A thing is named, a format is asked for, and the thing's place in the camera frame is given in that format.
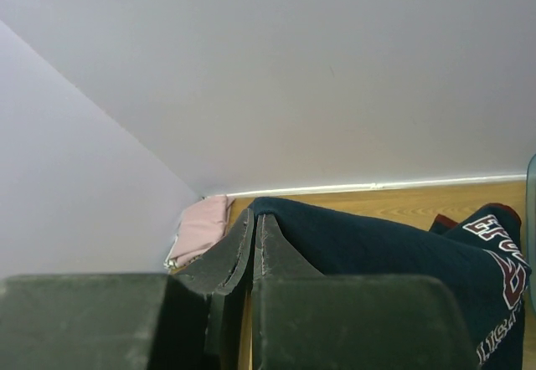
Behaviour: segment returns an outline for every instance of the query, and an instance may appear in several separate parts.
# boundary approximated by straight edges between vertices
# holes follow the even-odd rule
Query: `clothing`
[[[324,275],[420,274],[441,280],[460,306],[481,363],[499,357],[502,342],[512,349],[505,356],[515,358],[506,367],[485,368],[521,370],[523,292],[531,270],[519,251],[521,222],[512,209],[487,205],[437,234],[280,198],[257,198],[250,208],[255,215],[275,215],[287,240]]]

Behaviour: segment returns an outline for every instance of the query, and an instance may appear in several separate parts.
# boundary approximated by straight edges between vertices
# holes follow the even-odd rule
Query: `light blue plastic basket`
[[[536,155],[527,170],[527,219],[525,221],[527,238],[527,259],[530,268],[536,270]],[[530,303],[536,312],[536,274],[530,277]]]

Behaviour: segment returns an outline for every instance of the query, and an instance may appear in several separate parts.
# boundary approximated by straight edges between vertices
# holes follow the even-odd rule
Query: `wall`
[[[0,45],[0,279],[162,271],[198,196],[3,23]]]
[[[199,193],[513,174],[536,0],[0,0]]]

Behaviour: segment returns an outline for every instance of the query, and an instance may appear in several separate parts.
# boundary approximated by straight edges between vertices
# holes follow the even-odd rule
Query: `pink cloth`
[[[164,265],[170,270],[181,268],[218,243],[224,237],[233,201],[213,196],[186,208]]]

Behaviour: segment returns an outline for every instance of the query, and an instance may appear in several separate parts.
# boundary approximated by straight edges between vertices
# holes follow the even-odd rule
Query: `white baseboard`
[[[357,183],[341,184],[334,186],[313,186],[309,188],[277,188],[273,190],[255,190],[252,192],[231,193],[228,197],[260,197],[260,196],[285,196],[296,194],[319,194],[319,193],[344,193],[362,192],[370,190],[389,190],[399,188],[425,188],[430,186],[452,186],[461,184],[518,182],[524,181],[525,173],[515,175],[481,176],[481,177],[457,177],[451,179],[423,180],[414,182],[384,182],[384,183]]]

